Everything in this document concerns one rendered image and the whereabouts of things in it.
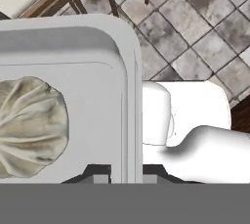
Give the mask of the dark brown wooden furniture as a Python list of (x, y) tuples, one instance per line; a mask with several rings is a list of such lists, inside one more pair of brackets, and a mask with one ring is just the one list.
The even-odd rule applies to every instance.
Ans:
[(231, 129), (250, 133), (250, 95), (231, 110)]

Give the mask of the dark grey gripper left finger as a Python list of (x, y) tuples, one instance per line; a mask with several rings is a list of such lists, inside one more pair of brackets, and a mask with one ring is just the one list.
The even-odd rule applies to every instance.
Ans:
[(110, 184), (111, 166), (109, 164), (88, 164), (85, 170), (66, 181), (64, 184)]

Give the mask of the beige pleated dumpling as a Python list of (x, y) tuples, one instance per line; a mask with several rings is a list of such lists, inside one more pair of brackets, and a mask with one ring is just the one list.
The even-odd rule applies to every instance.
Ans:
[(68, 139), (62, 93), (32, 76), (0, 81), (0, 179), (37, 175), (63, 154)]

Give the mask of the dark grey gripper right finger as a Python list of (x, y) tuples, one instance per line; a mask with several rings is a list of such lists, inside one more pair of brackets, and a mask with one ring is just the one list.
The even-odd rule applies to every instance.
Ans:
[(144, 182), (148, 184), (174, 183), (174, 184), (195, 184), (195, 181), (185, 181), (170, 175), (162, 164), (143, 165)]

